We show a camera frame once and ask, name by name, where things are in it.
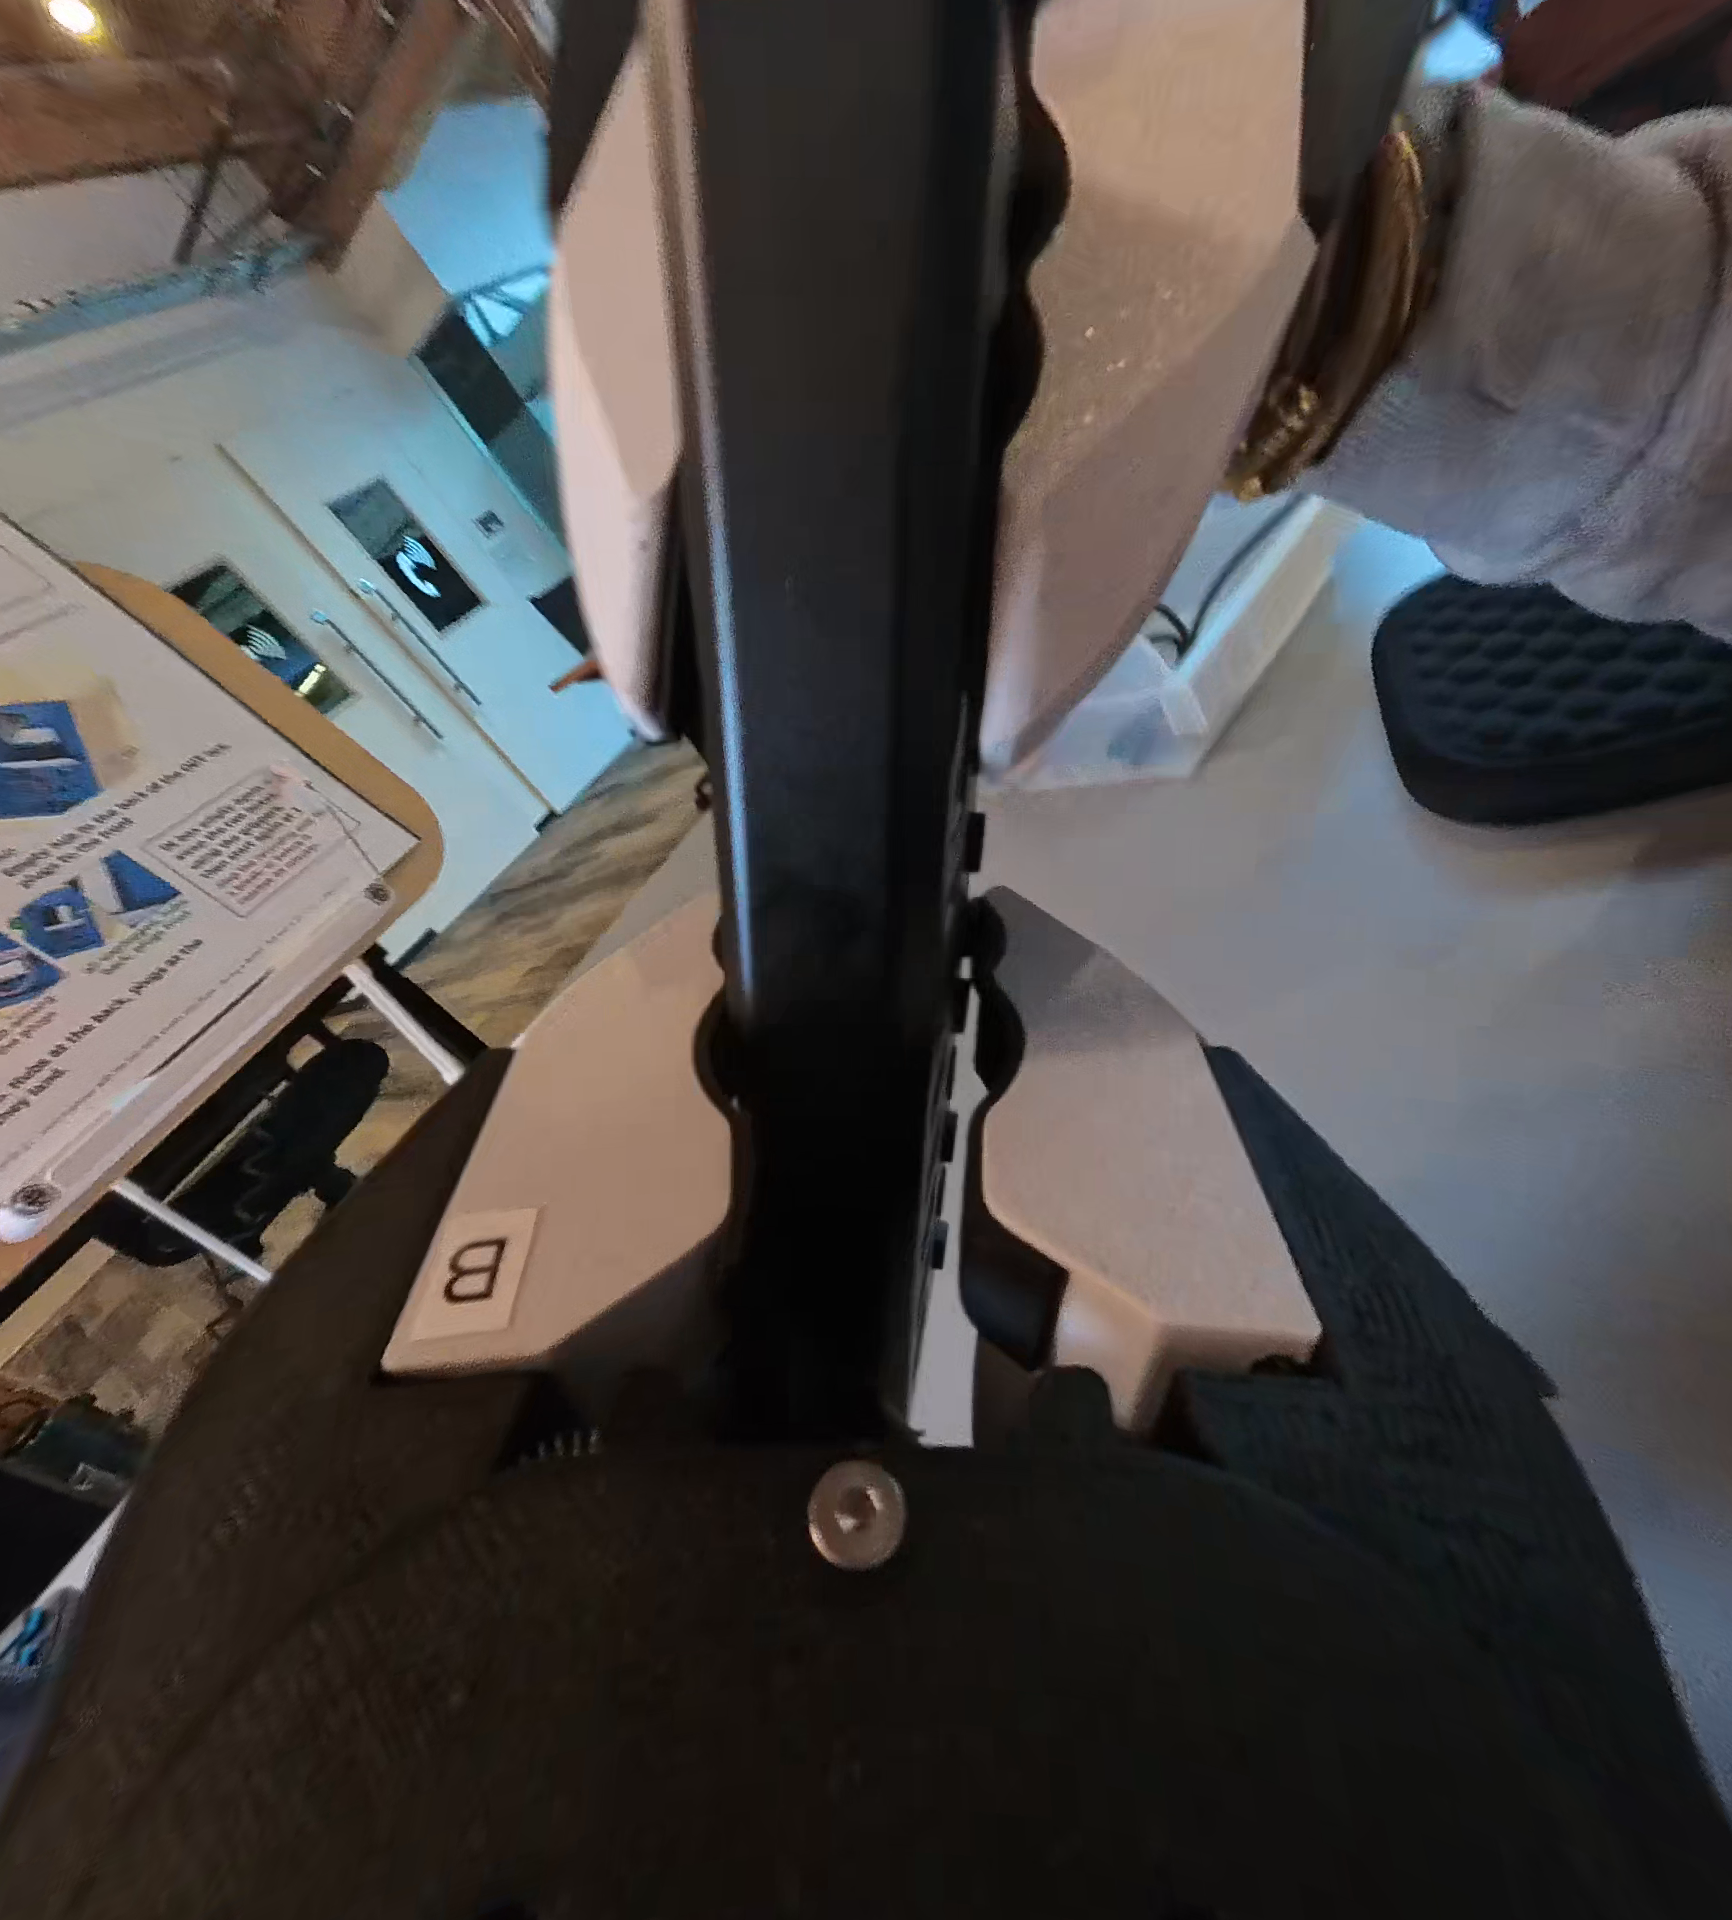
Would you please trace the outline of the black honeycomb pad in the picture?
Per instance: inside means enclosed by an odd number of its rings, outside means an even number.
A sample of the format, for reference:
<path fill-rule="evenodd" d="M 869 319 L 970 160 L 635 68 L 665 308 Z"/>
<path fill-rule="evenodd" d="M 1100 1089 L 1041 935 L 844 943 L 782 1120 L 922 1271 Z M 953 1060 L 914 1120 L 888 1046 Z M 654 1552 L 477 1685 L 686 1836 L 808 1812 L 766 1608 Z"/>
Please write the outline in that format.
<path fill-rule="evenodd" d="M 1593 614 L 1547 586 L 1437 576 L 1367 666 L 1406 796 L 1469 828 L 1544 828 L 1732 785 L 1732 644 Z"/>

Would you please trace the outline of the instruction poster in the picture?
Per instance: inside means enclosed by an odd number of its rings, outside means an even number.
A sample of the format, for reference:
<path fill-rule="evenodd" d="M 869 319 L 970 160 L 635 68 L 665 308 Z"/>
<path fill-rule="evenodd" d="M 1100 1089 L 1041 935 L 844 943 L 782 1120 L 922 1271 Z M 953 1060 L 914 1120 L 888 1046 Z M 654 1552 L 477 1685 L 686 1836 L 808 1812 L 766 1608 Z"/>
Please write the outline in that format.
<path fill-rule="evenodd" d="M 0 516 L 0 1202 L 290 931 L 382 880 L 368 947 L 440 864 L 419 796 L 187 606 Z"/>

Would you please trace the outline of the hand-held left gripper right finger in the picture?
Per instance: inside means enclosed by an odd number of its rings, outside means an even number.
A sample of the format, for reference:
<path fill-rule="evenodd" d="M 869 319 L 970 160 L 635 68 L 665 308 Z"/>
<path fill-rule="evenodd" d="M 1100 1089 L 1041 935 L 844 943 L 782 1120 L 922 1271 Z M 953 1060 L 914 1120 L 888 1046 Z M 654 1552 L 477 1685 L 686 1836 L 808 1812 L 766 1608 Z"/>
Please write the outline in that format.
<path fill-rule="evenodd" d="M 1307 1361 L 1321 1323 L 1192 1022 L 1009 885 L 974 904 L 958 1259 L 986 1348 L 1153 1427 L 1180 1372 Z"/>

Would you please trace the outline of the white document stand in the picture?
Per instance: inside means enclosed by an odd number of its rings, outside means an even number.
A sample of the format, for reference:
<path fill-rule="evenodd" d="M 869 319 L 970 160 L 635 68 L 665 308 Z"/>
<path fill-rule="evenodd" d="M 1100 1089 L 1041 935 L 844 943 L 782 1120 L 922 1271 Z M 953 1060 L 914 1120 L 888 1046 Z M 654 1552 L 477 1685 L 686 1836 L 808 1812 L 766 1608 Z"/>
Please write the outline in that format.
<path fill-rule="evenodd" d="M 124 1195 L 165 1216 L 182 1233 L 202 1231 L 147 1195 L 134 1177 L 161 1171 L 182 1148 L 224 1144 L 262 1088 L 301 1066 L 317 1046 L 340 1039 L 326 1016 L 354 997 L 419 1058 L 443 1088 L 483 1052 L 483 1039 L 407 980 L 377 943 L 359 946 L 393 904 L 371 878 L 359 891 L 290 930 L 248 971 L 233 976 L 179 1039 L 155 1037 L 124 1066 L 111 1089 L 91 1094 L 41 1140 L 36 1167 L 0 1202 L 0 1246 L 37 1254 L 67 1230 L 87 1231 L 90 1210 Z M 255 1286 L 271 1270 L 224 1250 L 202 1254 Z"/>

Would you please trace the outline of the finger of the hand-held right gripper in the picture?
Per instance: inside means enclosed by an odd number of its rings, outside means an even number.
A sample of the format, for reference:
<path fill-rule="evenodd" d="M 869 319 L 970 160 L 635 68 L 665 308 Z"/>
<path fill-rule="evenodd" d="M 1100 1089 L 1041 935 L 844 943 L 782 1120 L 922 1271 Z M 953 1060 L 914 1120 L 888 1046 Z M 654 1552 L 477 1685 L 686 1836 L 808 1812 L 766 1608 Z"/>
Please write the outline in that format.
<path fill-rule="evenodd" d="M 675 486 L 684 446 L 656 91 L 635 2 L 555 3 L 546 373 L 589 659 L 635 733 L 701 733 Z"/>
<path fill-rule="evenodd" d="M 1299 2 L 1058 2 L 1028 102 L 1068 194 L 1025 274 L 1040 367 L 1002 467 L 980 770 L 1028 766 L 1162 600 L 1280 354 Z"/>

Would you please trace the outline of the dark door window sign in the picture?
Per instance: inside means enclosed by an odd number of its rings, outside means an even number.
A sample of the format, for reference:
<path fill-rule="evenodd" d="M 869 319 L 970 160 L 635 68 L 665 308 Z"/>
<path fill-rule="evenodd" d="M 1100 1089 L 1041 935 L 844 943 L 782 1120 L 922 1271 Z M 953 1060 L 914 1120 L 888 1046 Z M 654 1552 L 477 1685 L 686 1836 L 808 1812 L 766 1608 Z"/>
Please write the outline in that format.
<path fill-rule="evenodd" d="M 316 712 L 350 704 L 350 686 L 231 563 L 209 561 L 165 590 Z"/>
<path fill-rule="evenodd" d="M 373 594 L 421 638 L 445 639 L 488 610 L 485 594 L 390 478 L 335 492 L 323 509 L 369 561 Z"/>

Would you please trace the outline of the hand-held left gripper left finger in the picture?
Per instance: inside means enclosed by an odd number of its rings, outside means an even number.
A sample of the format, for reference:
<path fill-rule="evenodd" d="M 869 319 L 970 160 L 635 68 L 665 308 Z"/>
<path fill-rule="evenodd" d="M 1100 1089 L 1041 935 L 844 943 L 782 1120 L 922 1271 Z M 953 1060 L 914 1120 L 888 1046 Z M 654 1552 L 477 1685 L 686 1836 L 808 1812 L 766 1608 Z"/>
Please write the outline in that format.
<path fill-rule="evenodd" d="M 687 899 L 595 961 L 509 1048 L 382 1354 L 392 1377 L 686 1375 L 715 1348 L 728 1117 L 696 1039 L 722 969 Z"/>

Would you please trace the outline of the black office chair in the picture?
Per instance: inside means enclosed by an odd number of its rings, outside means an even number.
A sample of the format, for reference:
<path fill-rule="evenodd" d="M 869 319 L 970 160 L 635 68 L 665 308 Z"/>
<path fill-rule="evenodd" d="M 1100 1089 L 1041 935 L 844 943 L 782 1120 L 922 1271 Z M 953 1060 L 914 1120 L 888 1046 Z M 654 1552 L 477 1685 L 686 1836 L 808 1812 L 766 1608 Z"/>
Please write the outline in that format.
<path fill-rule="evenodd" d="M 229 1250 L 264 1270 L 267 1233 L 293 1202 L 310 1195 L 329 1211 L 357 1184 L 340 1154 L 371 1111 L 387 1066 L 382 1044 L 333 1037 L 264 1086 L 227 1140 L 182 1148 L 164 1170 L 138 1171 L 134 1184 L 202 1239 L 125 1195 L 98 1202 L 86 1216 L 87 1233 L 143 1267 L 169 1267 L 197 1254 L 222 1257 Z"/>

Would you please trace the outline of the clear plastic container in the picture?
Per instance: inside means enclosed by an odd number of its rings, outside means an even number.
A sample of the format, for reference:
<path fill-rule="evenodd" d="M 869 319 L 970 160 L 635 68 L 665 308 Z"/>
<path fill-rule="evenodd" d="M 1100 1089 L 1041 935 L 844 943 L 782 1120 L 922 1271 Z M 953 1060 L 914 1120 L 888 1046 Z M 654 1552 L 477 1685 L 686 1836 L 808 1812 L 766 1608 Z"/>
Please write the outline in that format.
<path fill-rule="evenodd" d="M 1334 576 L 1355 513 L 1307 493 L 1215 497 L 1138 634 L 1011 792 L 1189 779 Z"/>

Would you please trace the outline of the black usb hub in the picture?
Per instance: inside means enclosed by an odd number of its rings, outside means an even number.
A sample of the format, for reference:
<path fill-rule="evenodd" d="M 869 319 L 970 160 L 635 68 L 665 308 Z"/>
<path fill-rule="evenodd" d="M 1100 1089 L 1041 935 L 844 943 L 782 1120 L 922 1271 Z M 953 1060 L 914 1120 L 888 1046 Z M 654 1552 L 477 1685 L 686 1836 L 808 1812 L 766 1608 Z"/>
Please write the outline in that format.
<path fill-rule="evenodd" d="M 1011 424 L 1007 3 L 647 3 L 731 1102 L 720 1406 L 904 1417 Z"/>

